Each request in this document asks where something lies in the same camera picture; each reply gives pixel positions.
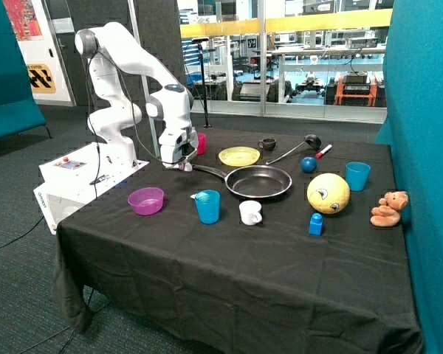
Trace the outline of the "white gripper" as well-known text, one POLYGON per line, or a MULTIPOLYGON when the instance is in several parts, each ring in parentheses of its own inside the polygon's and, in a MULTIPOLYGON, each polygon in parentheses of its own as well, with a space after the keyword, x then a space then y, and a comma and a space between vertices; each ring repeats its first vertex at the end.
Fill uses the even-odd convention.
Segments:
POLYGON ((194 127, 166 128, 159 137, 162 164, 174 169, 179 162, 191 162, 197 155, 198 135, 194 127))

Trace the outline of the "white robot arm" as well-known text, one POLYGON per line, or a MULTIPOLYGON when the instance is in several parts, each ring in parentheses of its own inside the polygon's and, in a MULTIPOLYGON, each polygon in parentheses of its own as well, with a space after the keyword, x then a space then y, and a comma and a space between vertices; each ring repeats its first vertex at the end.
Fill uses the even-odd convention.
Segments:
POLYGON ((109 104, 89 115, 88 126, 109 146, 111 162, 136 165, 134 142, 121 131, 149 117, 163 123, 158 139, 162 164, 191 171, 199 140, 190 118, 193 96, 187 88, 117 22, 79 30, 75 46, 87 62, 94 93, 109 104))

